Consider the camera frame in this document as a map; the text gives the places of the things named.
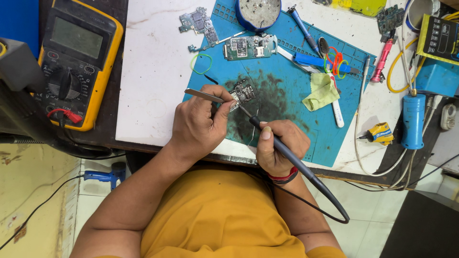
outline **yellow cable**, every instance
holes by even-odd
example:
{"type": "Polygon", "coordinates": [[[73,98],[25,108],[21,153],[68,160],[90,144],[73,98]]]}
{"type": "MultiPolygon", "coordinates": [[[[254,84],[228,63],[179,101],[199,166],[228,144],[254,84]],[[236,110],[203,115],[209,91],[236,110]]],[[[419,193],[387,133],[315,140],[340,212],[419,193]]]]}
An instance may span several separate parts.
{"type": "Polygon", "coordinates": [[[6,53],[6,46],[0,42],[0,56],[6,53]]]}
{"type": "Polygon", "coordinates": [[[450,19],[450,18],[452,18],[453,16],[456,16],[456,15],[458,15],[458,14],[459,14],[459,11],[457,11],[457,12],[455,12],[455,13],[452,13],[452,14],[450,14],[450,15],[444,17],[444,19],[445,19],[445,20],[448,20],[448,19],[450,19]]]}
{"type": "MultiPolygon", "coordinates": [[[[405,49],[408,49],[409,46],[411,46],[414,42],[416,42],[417,40],[419,39],[418,38],[415,38],[414,40],[412,40],[410,43],[408,43],[408,45],[406,45],[406,48],[405,49]]],[[[395,67],[395,64],[397,63],[397,61],[400,59],[400,57],[402,56],[403,52],[400,52],[398,54],[398,56],[395,58],[394,62],[392,63],[391,65],[391,68],[389,69],[389,73],[387,74],[387,87],[389,88],[390,91],[392,91],[393,93],[399,93],[399,92],[402,92],[406,89],[408,89],[409,85],[406,85],[405,88],[401,89],[401,90],[394,90],[391,86],[391,75],[392,75],[392,70],[394,69],[395,67]]],[[[419,65],[418,67],[418,70],[416,71],[416,75],[419,73],[419,71],[421,70],[421,67],[422,67],[422,63],[421,65],[419,65]]]]}
{"type": "MultiPolygon", "coordinates": [[[[446,17],[444,17],[445,20],[452,20],[452,19],[456,19],[456,18],[459,18],[459,11],[458,12],[455,12],[453,14],[450,14],[446,17]]],[[[412,40],[410,43],[408,43],[408,45],[406,45],[405,49],[408,49],[409,46],[411,46],[411,44],[413,44],[414,42],[416,42],[417,40],[419,39],[419,37],[415,38],[414,40],[412,40]]],[[[392,91],[393,93],[400,93],[400,92],[403,92],[405,91],[406,89],[408,89],[409,87],[409,84],[407,84],[403,89],[401,90],[394,90],[391,86],[391,75],[392,75],[392,70],[394,69],[395,67],[395,64],[397,63],[397,61],[400,59],[400,57],[402,56],[403,52],[401,51],[398,56],[395,58],[394,62],[392,63],[391,65],[391,68],[389,69],[389,72],[387,73],[387,87],[389,88],[390,91],[392,91]]],[[[414,82],[414,78],[416,76],[418,76],[419,74],[419,71],[421,70],[422,66],[424,65],[424,62],[425,62],[425,59],[426,57],[422,57],[422,60],[421,60],[421,63],[419,63],[419,66],[418,68],[416,69],[416,73],[415,75],[413,76],[413,78],[411,79],[411,82],[414,82]]]]}

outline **yellow multimeter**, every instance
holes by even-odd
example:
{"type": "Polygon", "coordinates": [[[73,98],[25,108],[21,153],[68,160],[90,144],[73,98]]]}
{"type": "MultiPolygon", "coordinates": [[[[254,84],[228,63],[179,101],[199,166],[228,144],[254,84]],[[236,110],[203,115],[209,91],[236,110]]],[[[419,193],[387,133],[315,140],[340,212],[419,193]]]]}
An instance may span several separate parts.
{"type": "MultiPolygon", "coordinates": [[[[77,0],[54,0],[38,59],[48,84],[34,94],[44,111],[70,110],[82,121],[66,118],[66,128],[93,128],[122,36],[113,17],[77,0]]],[[[56,112],[50,119],[59,124],[56,112]]]]}

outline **hand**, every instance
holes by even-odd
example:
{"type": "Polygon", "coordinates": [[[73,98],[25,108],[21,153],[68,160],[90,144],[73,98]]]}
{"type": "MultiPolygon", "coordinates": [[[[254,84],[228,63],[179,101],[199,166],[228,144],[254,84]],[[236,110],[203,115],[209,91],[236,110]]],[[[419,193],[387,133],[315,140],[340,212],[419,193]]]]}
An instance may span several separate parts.
{"type": "Polygon", "coordinates": [[[257,145],[258,164],[272,176],[288,176],[293,164],[278,150],[274,149],[274,134],[279,136],[279,139],[299,159],[304,158],[309,146],[311,146],[311,140],[290,120],[261,122],[260,127],[263,130],[257,145]]]}
{"type": "Polygon", "coordinates": [[[213,151],[226,136],[230,109],[236,105],[233,96],[220,85],[204,85],[202,92],[217,96],[226,102],[212,117],[212,101],[193,96],[175,109],[172,138],[166,145],[178,155],[180,162],[194,164],[213,151]]]}

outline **yellow cloth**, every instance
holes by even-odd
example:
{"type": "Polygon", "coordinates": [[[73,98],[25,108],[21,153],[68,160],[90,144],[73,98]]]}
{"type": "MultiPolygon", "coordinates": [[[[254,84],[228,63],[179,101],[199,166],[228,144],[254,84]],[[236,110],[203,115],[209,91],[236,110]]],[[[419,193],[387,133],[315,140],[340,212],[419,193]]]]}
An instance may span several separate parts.
{"type": "Polygon", "coordinates": [[[290,235],[262,182],[243,172],[206,167],[192,168],[164,193],[143,233],[140,255],[346,257],[334,247],[318,247],[306,255],[303,243],[290,235]]]}
{"type": "Polygon", "coordinates": [[[311,94],[302,102],[309,111],[318,110],[340,98],[335,83],[326,73],[311,74],[311,94]]]}

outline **red screwdriver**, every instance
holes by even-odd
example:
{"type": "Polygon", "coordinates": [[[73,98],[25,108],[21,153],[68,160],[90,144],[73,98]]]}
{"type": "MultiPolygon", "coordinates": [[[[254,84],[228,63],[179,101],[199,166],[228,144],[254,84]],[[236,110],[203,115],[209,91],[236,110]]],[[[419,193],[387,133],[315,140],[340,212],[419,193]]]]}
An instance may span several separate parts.
{"type": "Polygon", "coordinates": [[[372,83],[379,83],[384,80],[384,75],[382,75],[382,69],[384,69],[384,65],[386,64],[386,59],[387,56],[389,55],[389,52],[391,51],[392,44],[394,42],[394,36],[395,36],[395,29],[391,31],[389,34],[389,38],[386,41],[386,44],[384,44],[384,48],[382,49],[382,54],[381,58],[379,59],[378,65],[376,66],[375,69],[375,74],[373,77],[371,77],[370,82],[372,83]]]}

